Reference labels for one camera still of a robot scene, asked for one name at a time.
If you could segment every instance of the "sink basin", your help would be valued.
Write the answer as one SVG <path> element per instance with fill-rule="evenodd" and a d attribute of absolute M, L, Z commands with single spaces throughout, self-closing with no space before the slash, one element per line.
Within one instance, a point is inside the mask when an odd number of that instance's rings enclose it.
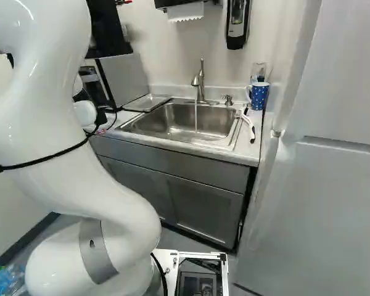
<path fill-rule="evenodd" d="M 118 129 L 205 146 L 229 146 L 238 122 L 235 114 L 235 108 L 224 105 L 199 104 L 195 108 L 192 101 L 173 100 Z"/>

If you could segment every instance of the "stainless steel countertop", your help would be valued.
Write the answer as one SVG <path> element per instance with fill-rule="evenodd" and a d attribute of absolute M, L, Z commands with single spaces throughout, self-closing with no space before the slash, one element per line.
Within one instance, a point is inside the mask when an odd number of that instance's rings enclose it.
<path fill-rule="evenodd" d="M 116 127 L 121 126 L 135 116 L 138 116 L 139 112 L 122 110 L 119 111 L 117 115 L 118 118 L 113 127 L 109 131 L 101 133 L 99 136 L 144 144 L 147 146 L 163 148 L 192 155 L 198 155 L 202 157 L 208 157 L 217 160 L 223 160 L 231 163 L 238 163 L 241 165 L 248 165 L 250 167 L 259 166 L 262 111 L 249 110 L 248 112 L 248 117 L 255 125 L 255 142 L 253 144 L 250 143 L 249 126 L 244 121 L 242 121 L 239 136 L 233 150 L 213 149 L 210 147 L 198 146 L 196 144 L 160 139 L 151 136 L 115 130 Z M 105 125 L 102 125 L 99 131 L 104 130 L 104 128 L 110 126 L 112 120 L 115 118 L 115 115 L 107 113 L 107 118 L 109 122 Z"/>

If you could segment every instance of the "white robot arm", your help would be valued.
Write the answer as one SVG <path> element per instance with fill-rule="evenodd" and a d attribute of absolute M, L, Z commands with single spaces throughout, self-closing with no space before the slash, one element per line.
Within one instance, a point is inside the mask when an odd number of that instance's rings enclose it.
<path fill-rule="evenodd" d="M 14 78 L 0 97 L 1 165 L 36 160 L 84 140 L 72 93 L 90 23 L 85 0 L 0 0 L 0 51 L 14 57 Z M 115 295 L 146 291 L 159 218 L 145 199 L 107 174 L 88 143 L 6 174 L 52 211 L 93 218 L 35 249 L 26 270 L 31 295 L 110 295 L 112 277 Z"/>

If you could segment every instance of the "paper towel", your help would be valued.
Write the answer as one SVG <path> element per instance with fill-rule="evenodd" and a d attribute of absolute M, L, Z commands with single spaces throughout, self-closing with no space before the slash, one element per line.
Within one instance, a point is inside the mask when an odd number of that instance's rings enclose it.
<path fill-rule="evenodd" d="M 204 2 L 193 2 L 167 7 L 169 22 L 183 22 L 201 19 L 204 15 Z"/>

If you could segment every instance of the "refrigerator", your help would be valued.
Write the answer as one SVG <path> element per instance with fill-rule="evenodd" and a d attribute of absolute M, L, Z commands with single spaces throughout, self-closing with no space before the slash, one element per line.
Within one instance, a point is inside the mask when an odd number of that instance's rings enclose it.
<path fill-rule="evenodd" d="M 286 2 L 234 282 L 370 296 L 370 0 Z"/>

